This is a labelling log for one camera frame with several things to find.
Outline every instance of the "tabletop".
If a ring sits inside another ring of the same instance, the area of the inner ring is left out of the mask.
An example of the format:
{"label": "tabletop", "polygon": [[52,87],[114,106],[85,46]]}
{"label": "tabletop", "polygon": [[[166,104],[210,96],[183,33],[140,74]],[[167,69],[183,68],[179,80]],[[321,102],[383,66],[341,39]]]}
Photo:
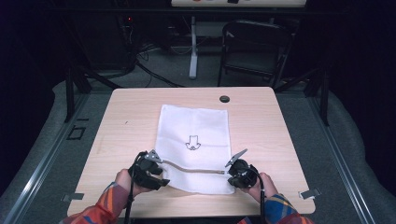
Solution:
{"label": "tabletop", "polygon": [[[226,95],[230,102],[223,103]],[[226,109],[232,154],[247,148],[243,160],[272,177],[301,214],[315,211],[301,164],[272,89],[265,87],[117,89],[108,102],[68,215],[94,205],[115,174],[129,168],[140,151],[154,149],[162,105]],[[260,206],[248,194],[204,195],[163,187],[138,195],[131,217],[257,216]]]}
{"label": "tabletop", "polygon": [[172,0],[173,7],[304,7],[306,0]]}

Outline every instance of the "human hand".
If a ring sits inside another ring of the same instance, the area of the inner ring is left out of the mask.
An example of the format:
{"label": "human hand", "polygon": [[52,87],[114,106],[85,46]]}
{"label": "human hand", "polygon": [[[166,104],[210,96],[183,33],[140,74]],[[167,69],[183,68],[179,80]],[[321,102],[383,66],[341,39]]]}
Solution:
{"label": "human hand", "polygon": [[[278,194],[274,182],[271,179],[271,176],[269,176],[266,173],[260,173],[260,177],[262,178],[262,183],[264,184],[264,189],[265,189],[265,196],[267,198],[272,197],[274,194]],[[258,203],[260,202],[262,189],[258,177],[256,184],[253,187],[245,188],[241,190],[244,191],[245,193],[250,194],[250,196],[252,196]]]}
{"label": "human hand", "polygon": [[[123,187],[124,189],[126,189],[128,191],[128,193],[131,191],[131,181],[132,178],[128,173],[127,169],[122,169],[121,171],[119,171],[117,173],[116,176],[116,183],[119,184],[121,187]],[[133,191],[133,196],[135,197],[136,195],[140,194],[140,193],[144,193],[144,192],[149,192],[152,191],[152,189],[146,189],[143,188],[139,185],[137,185],[136,183],[134,183],[134,191]]]}

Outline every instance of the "printed arrow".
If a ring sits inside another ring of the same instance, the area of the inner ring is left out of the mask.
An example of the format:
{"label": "printed arrow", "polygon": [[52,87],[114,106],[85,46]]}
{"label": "printed arrow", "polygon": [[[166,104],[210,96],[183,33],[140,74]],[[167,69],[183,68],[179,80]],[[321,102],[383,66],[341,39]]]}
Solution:
{"label": "printed arrow", "polygon": [[186,147],[189,150],[196,150],[201,146],[200,143],[198,143],[198,135],[190,135],[190,142],[186,143]]}

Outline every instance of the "white base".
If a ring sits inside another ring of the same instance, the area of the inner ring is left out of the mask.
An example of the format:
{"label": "white base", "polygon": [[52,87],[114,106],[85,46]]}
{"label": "white base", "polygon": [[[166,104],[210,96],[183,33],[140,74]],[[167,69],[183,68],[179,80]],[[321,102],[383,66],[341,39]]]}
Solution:
{"label": "white base", "polygon": [[191,63],[190,63],[190,79],[197,78],[197,64],[198,64],[198,55],[191,55]]}

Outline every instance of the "plaid shirt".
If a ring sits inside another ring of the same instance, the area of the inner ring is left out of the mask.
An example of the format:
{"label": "plaid shirt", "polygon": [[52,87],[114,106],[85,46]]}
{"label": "plaid shirt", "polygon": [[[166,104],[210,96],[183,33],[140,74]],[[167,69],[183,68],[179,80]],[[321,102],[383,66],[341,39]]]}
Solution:
{"label": "plaid shirt", "polygon": [[128,194],[126,189],[113,182],[105,189],[95,206],[65,218],[60,224],[117,223],[122,209],[127,204]]}
{"label": "plaid shirt", "polygon": [[[117,219],[127,203],[128,194],[126,189],[113,182],[105,189],[96,205],[65,218],[60,224],[117,223]],[[276,194],[265,202],[265,218],[271,224],[314,223],[306,217],[301,217],[282,194]],[[252,224],[252,222],[248,217],[245,217],[238,224]]]}
{"label": "plaid shirt", "polygon": [[[276,194],[265,202],[265,219],[271,224],[313,224],[307,217],[302,217],[282,194]],[[252,224],[248,217],[238,224]]]}

